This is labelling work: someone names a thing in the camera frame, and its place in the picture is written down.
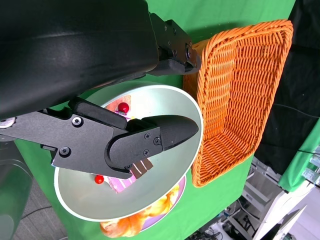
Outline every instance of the food item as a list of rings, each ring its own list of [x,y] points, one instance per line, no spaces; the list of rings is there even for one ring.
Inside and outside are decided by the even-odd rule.
[[[109,238],[133,237],[140,233],[148,217],[167,214],[177,201],[179,195],[177,184],[167,195],[156,201],[147,209],[132,216],[113,221],[100,222],[100,229]]]
[[[130,170],[132,173],[132,177],[128,179],[120,179],[116,177],[105,176],[104,181],[107,182],[115,192],[121,193],[152,167],[152,163],[146,158],[138,163],[133,164]]]
[[[104,180],[110,185],[110,187],[118,194],[125,190],[127,187],[132,185],[136,181],[136,177],[132,175],[132,177],[128,179],[120,179],[116,177],[106,176]]]
[[[156,217],[168,213],[177,201],[178,193],[179,185],[177,184],[167,195],[163,196],[146,209],[148,216]]]
[[[135,176],[136,179],[140,178],[143,174],[145,174],[148,170],[153,167],[152,163],[149,161],[148,158],[143,159],[137,163],[134,163],[131,168],[132,174]]]
[[[96,184],[102,184],[105,181],[105,178],[102,175],[96,175],[94,181]]]
[[[129,112],[129,105],[126,102],[121,102],[118,105],[118,111],[124,114],[127,114]]]
[[[131,95],[125,95],[123,97],[118,98],[117,100],[113,101],[112,103],[108,104],[105,108],[112,111],[116,112],[118,109],[118,105],[121,103],[126,103],[128,104],[128,107],[131,107]]]

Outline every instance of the black robot arm casing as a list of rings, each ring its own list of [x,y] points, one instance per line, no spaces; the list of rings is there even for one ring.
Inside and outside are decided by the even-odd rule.
[[[1,1],[0,119],[154,69],[150,74],[157,76],[199,69],[197,62],[190,65],[191,57],[186,61],[171,49],[186,48],[188,35],[174,21],[159,19],[144,0]]]

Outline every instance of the table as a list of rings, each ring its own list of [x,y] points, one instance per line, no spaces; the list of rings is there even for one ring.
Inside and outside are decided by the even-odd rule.
[[[151,13],[156,13],[163,20],[174,19],[191,35],[194,43],[226,29],[285,19],[294,4],[294,0],[148,0],[147,2]],[[148,75],[143,80],[182,87],[181,76]],[[54,168],[50,165],[50,153],[40,149],[35,143],[17,140],[16,144],[39,186],[65,225],[69,240],[107,239],[100,232],[98,223],[78,219],[60,205],[53,185]],[[132,239],[184,240],[241,195],[251,161],[252,158],[249,158],[203,188],[193,187],[189,171],[185,192],[177,206],[157,225]]]

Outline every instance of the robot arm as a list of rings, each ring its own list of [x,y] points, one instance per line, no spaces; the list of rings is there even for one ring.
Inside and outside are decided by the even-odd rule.
[[[191,45],[144,0],[2,2],[0,135],[40,143],[53,166],[127,179],[133,163],[188,140],[197,124],[166,115],[127,123],[75,96],[146,74],[195,73]],[[68,100],[70,108],[47,109]]]

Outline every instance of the woven basket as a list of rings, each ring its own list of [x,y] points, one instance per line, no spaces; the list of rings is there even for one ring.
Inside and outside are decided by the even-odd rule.
[[[257,149],[291,46],[290,21],[262,22],[223,31],[193,46],[197,74],[183,89],[198,102],[204,136],[192,165],[192,183],[203,187]]]

